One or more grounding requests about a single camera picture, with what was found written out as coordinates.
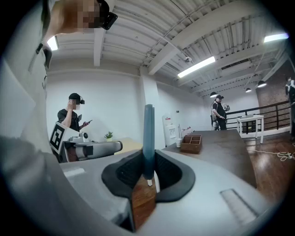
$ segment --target hand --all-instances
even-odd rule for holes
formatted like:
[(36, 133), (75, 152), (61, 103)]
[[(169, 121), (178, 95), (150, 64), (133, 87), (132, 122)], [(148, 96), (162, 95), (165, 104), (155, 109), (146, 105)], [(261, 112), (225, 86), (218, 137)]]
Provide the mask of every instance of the hand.
[(82, 126), (85, 127), (85, 126), (87, 126), (87, 125), (89, 125), (89, 123), (86, 122), (86, 121), (84, 121)]
[(71, 111), (74, 110), (74, 101), (73, 100), (69, 100), (69, 102), (68, 102), (68, 110), (71, 110)]

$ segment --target white table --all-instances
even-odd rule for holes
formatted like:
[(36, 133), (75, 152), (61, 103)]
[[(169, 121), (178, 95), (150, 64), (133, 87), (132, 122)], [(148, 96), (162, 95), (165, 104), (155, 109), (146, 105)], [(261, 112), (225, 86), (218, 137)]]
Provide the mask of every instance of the white table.
[(242, 123), (247, 122), (247, 121), (256, 121), (256, 134), (255, 138), (257, 138), (258, 134), (258, 120), (261, 120), (261, 135), (260, 135), (260, 143), (263, 143), (263, 131), (264, 131), (264, 116), (261, 115), (254, 115), (253, 117), (248, 117), (248, 118), (237, 118), (236, 119), (236, 124), (237, 124), (237, 129), (240, 127), (240, 135), (242, 136)]

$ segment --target wooden box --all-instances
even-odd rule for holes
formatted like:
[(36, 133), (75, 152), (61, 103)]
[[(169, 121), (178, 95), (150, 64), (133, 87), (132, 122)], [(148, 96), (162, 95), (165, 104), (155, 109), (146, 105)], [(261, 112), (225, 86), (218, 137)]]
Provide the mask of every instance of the wooden box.
[(199, 154), (201, 147), (202, 135), (186, 135), (180, 144), (180, 151), (184, 153)]

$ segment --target dark wooden table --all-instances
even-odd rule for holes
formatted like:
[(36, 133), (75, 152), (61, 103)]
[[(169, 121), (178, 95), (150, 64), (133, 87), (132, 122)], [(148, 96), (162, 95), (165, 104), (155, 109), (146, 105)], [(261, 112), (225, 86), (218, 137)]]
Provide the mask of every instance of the dark wooden table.
[(163, 150), (181, 153), (221, 166), (256, 188), (252, 162), (237, 130), (195, 131), (191, 135), (202, 135), (199, 154), (182, 153), (175, 143)]

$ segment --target metal railing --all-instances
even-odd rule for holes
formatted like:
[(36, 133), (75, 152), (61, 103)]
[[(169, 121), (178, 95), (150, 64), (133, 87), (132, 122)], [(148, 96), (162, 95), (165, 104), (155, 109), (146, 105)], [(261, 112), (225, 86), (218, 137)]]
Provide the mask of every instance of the metal railing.
[[(278, 102), (278, 103), (267, 105), (267, 106), (260, 106), (260, 107), (240, 110), (240, 111), (236, 111), (236, 112), (229, 112), (229, 113), (226, 114), (227, 115), (227, 120), (228, 121), (229, 120), (234, 120), (235, 122), (232, 122), (232, 123), (228, 122), (226, 124), (226, 126), (228, 126), (230, 124), (237, 124), (236, 119), (238, 117), (241, 117), (244, 114), (249, 115), (248, 112), (251, 112), (251, 111), (258, 111), (258, 113), (251, 113), (251, 115), (252, 114), (253, 115), (264, 115), (264, 114), (269, 114), (269, 113), (273, 112), (275, 115), (270, 116), (270, 117), (264, 117), (264, 130), (269, 130), (269, 129), (274, 129), (274, 128), (276, 128), (278, 130), (280, 127), (290, 125), (290, 122), (285, 122), (285, 124), (282, 123), (282, 121), (286, 121), (286, 120), (289, 121), (290, 120), (290, 112), (289, 112), (290, 105), (288, 107), (284, 107), (284, 108), (279, 107), (280, 105), (284, 105), (284, 104), (289, 104), (289, 101)], [(260, 113), (260, 110), (265, 109), (265, 108), (270, 108), (270, 107), (274, 107), (275, 109), (273, 111), (267, 111), (267, 112)], [(230, 115), (239, 114), (239, 113), (244, 113), (244, 114), (240, 115), (240, 116), (237, 116), (237, 117), (229, 117)], [(286, 116), (286, 115), (288, 115), (288, 118), (279, 119), (281, 116)], [(276, 120), (266, 122), (270, 118), (276, 118)], [(272, 123), (276, 123), (276, 125), (272, 126), (272, 127), (266, 127), (266, 124), (272, 124)], [(261, 131), (261, 124), (257, 124), (257, 125), (258, 125), (258, 131)], [(255, 127), (256, 127), (255, 121), (243, 122), (242, 132), (246, 133), (246, 134), (248, 134), (249, 132), (255, 132)], [(237, 129), (237, 126), (227, 127), (227, 129)]]

